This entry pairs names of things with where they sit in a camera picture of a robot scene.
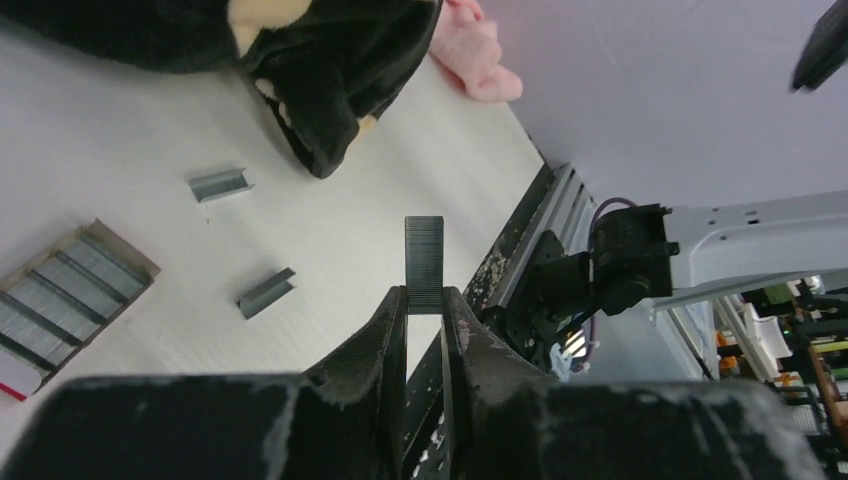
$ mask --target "purple cable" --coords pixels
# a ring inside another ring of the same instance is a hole
[[[588,241],[588,244],[587,244],[588,245],[587,250],[589,251],[589,253],[592,252],[592,232],[595,231],[595,224],[598,223],[598,220],[600,220],[601,215],[603,215],[604,212],[609,207],[611,207],[613,205],[624,205],[625,207],[631,207],[631,208],[638,206],[638,205],[636,205],[636,202],[634,202],[632,200],[628,200],[624,197],[608,198],[606,201],[604,201],[602,204],[600,204],[598,206],[598,208],[595,210],[594,215],[592,215],[591,223],[589,223],[589,241]],[[579,366],[577,367],[577,370],[576,370],[577,372],[580,372],[583,369],[583,364],[589,362],[589,357],[592,356],[592,352],[594,352],[594,351],[595,351],[595,316],[592,315],[589,318],[589,339],[586,341],[586,355],[583,355],[583,360],[580,362]]]

